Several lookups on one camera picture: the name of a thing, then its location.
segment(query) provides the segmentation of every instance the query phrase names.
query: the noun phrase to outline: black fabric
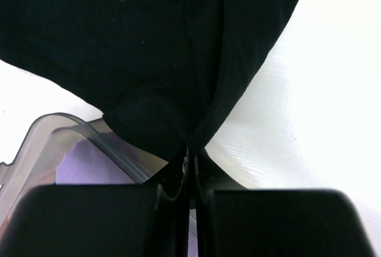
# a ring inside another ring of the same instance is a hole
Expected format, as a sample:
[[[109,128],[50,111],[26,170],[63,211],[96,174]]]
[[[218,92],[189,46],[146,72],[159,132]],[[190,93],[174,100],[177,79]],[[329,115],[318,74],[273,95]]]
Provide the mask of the black fabric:
[[[0,0],[0,59],[75,93],[121,138],[171,160],[212,138],[297,2]]]

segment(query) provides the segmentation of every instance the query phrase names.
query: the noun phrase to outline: plastic bin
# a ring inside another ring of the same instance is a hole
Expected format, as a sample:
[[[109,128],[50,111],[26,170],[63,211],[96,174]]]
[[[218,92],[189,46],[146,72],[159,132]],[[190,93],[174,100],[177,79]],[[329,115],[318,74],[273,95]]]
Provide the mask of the plastic bin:
[[[28,190],[55,181],[55,170],[64,155],[85,139],[136,183],[143,183],[167,164],[119,139],[102,119],[86,123],[70,114],[44,115],[29,128],[13,163],[0,164],[1,228]],[[191,211],[189,227],[196,236],[195,211]]]

